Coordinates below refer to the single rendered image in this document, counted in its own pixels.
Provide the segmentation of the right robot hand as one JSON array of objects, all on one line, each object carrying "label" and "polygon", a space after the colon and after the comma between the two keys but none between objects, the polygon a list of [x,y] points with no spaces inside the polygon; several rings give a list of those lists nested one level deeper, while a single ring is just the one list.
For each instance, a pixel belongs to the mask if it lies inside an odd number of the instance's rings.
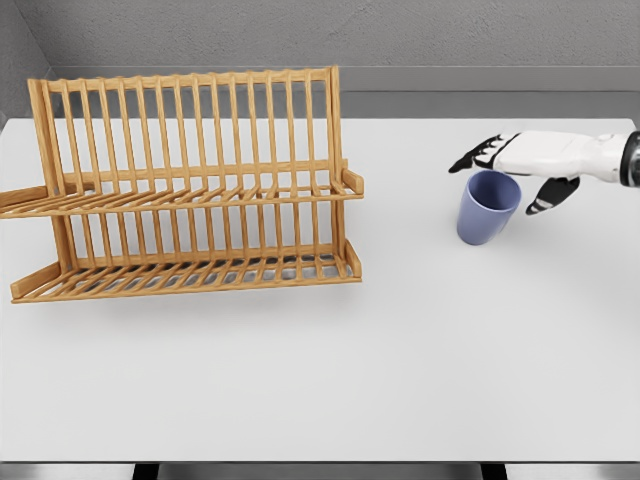
[{"label": "right robot hand", "polygon": [[510,175],[538,176],[546,179],[528,215],[554,208],[571,196],[580,185],[583,147],[591,140],[587,135],[524,131],[491,137],[457,160],[451,173],[478,166]]}]

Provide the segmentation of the blue cup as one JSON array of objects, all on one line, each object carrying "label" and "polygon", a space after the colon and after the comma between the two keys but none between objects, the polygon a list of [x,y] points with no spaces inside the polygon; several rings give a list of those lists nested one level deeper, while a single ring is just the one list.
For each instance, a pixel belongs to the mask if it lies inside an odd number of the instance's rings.
[{"label": "blue cup", "polygon": [[458,236],[470,245],[487,243],[502,231],[520,201],[521,189],[513,178],[499,171],[478,171],[462,195]]}]

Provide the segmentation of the wooden two-tier dish rack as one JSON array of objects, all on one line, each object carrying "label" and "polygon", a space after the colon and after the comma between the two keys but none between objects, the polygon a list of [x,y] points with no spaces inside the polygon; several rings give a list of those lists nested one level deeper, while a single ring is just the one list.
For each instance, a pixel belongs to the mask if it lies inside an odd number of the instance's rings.
[{"label": "wooden two-tier dish rack", "polygon": [[356,283],[339,70],[28,83],[44,182],[0,219],[51,221],[14,303]]}]

